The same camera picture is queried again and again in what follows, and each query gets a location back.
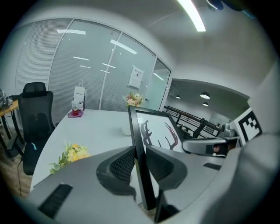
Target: ceiling light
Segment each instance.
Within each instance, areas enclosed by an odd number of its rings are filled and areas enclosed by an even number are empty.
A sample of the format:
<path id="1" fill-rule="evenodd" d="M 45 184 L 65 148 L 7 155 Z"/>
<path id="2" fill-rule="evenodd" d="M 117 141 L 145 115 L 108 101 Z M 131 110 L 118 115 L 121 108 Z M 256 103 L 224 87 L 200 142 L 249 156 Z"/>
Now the ceiling light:
<path id="1" fill-rule="evenodd" d="M 202 94 L 200 94 L 200 96 L 204 99 L 210 99 L 210 95 L 207 92 L 203 92 Z"/>
<path id="2" fill-rule="evenodd" d="M 135 50 L 132 50 L 131 48 L 129 48 L 128 46 L 125 46 L 123 44 L 121 44 L 120 42 L 117 42 L 115 40 L 111 40 L 110 41 L 112 44 L 116 44 L 117 46 L 124 48 L 125 50 L 131 52 L 132 54 L 137 54 L 137 52 Z"/>
<path id="3" fill-rule="evenodd" d="M 192 3 L 191 0 L 177 0 L 185 9 L 189 17 L 191 18 L 192 22 L 194 23 L 196 29 L 198 32 L 204 32 L 206 31 L 204 24 L 200 18 L 200 15 L 198 14 L 198 11 L 196 10 L 196 7 Z"/>
<path id="4" fill-rule="evenodd" d="M 83 67 L 83 68 L 90 68 L 90 67 L 86 67 L 86 66 L 82 66 L 82 65 L 80 65 L 80 67 Z"/>
<path id="5" fill-rule="evenodd" d="M 106 66 L 109 66 L 109 67 L 112 67 L 112 68 L 116 68 L 116 67 L 114 67 L 112 65 L 107 65 L 107 64 L 104 64 L 104 63 L 102 63 L 102 65 L 106 65 Z"/>
<path id="6" fill-rule="evenodd" d="M 83 34 L 86 35 L 86 31 L 82 30 L 56 30 L 58 33 L 77 33 L 77 34 Z"/>
<path id="7" fill-rule="evenodd" d="M 88 61 L 88 59 L 86 59 L 86 58 L 79 58 L 79 57 L 74 57 L 74 56 L 73 56 L 73 58 L 77 58 L 77 59 L 82 59 L 82 60 Z"/>
<path id="8" fill-rule="evenodd" d="M 104 71 L 104 70 L 100 70 L 101 72 L 106 72 L 106 71 Z M 107 72 L 107 73 L 109 73 L 109 72 Z"/>
<path id="9" fill-rule="evenodd" d="M 164 81 L 164 79 L 163 79 L 162 77 L 160 77 L 158 74 L 154 73 L 154 75 L 155 75 L 156 77 L 158 77 L 160 80 L 163 80 L 163 81 Z"/>

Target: window blinds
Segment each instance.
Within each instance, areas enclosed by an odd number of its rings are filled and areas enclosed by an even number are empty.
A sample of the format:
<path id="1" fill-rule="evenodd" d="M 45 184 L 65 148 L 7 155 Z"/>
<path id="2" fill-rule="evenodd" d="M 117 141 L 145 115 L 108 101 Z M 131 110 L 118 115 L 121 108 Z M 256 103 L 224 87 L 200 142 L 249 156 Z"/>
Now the window blinds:
<path id="1" fill-rule="evenodd" d="M 44 82 L 49 84 L 53 57 L 65 30 L 72 19 L 53 19 L 33 24 L 21 51 L 16 73 L 15 92 L 22 93 L 25 84 Z"/>
<path id="2" fill-rule="evenodd" d="M 102 83 L 120 32 L 91 22 L 74 20 L 61 40 L 52 64 L 49 90 L 53 92 L 54 123 L 71 110 L 75 86 L 87 89 L 86 109 L 99 108 Z"/>

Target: wooden floor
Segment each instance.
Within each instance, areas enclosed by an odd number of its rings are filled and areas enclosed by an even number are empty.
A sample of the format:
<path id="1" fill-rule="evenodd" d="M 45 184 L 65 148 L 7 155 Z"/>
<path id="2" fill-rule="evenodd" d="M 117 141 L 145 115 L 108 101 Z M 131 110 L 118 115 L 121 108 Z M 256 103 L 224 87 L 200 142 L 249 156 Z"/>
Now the wooden floor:
<path id="1" fill-rule="evenodd" d="M 5 141 L 5 143 L 8 143 L 8 137 L 6 135 L 6 132 L 3 128 L 3 126 L 0 127 L 0 134 Z M 22 168 L 22 162 L 18 168 L 18 164 L 21 160 L 21 156 L 17 155 L 13 159 L 8 159 L 5 155 L 4 149 L 0 145 L 0 172 L 1 175 L 6 182 L 9 190 L 12 194 L 16 196 L 21 196 L 25 198 L 30 191 L 30 184 L 32 180 L 32 176 L 27 176 L 23 172 Z M 18 173 L 19 173 L 19 179 L 21 183 L 21 194 L 20 194 L 20 187 L 19 187 L 19 181 L 18 181 Z"/>

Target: black railing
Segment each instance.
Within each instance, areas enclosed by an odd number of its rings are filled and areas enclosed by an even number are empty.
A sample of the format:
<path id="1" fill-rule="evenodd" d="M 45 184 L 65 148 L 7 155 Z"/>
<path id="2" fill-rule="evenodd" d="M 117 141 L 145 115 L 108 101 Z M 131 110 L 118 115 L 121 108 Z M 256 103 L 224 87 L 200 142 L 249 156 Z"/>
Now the black railing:
<path id="1" fill-rule="evenodd" d="M 182 110 L 178 110 L 176 108 L 170 107 L 170 106 L 164 106 L 164 108 L 166 109 L 167 113 L 169 113 L 171 116 L 177 118 L 176 124 L 179 124 L 180 126 L 185 127 L 187 130 L 191 130 L 193 132 L 195 131 L 195 130 L 192 130 L 191 128 L 189 128 L 189 127 L 186 127 L 185 125 L 180 123 L 180 121 L 184 121 L 188 124 L 191 124 L 191 125 L 195 126 L 196 128 L 198 128 L 200 126 L 201 118 L 199 118 L 197 116 L 194 116 L 192 114 L 186 113 Z M 218 131 L 218 133 L 216 135 L 213 134 L 214 130 Z M 216 136 L 219 135 L 221 129 L 216 127 L 214 124 L 208 122 L 206 124 L 206 126 L 203 128 L 203 131 L 205 131 L 206 133 L 216 137 Z"/>

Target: glass door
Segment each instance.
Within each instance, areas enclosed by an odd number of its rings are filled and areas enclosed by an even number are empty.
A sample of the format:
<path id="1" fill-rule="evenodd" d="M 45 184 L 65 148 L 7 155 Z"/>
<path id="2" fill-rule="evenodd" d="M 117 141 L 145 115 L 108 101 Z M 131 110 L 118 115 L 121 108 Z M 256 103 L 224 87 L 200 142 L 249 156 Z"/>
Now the glass door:
<path id="1" fill-rule="evenodd" d="M 144 108 L 159 110 L 170 76 L 170 70 L 157 59 L 145 94 Z"/>
<path id="2" fill-rule="evenodd" d="M 140 43 L 126 35 L 121 35 L 116 45 L 104 85 L 101 110 L 126 111 L 123 96 L 132 93 L 145 95 L 156 56 Z M 138 87 L 130 85 L 133 70 L 141 70 L 142 80 Z"/>

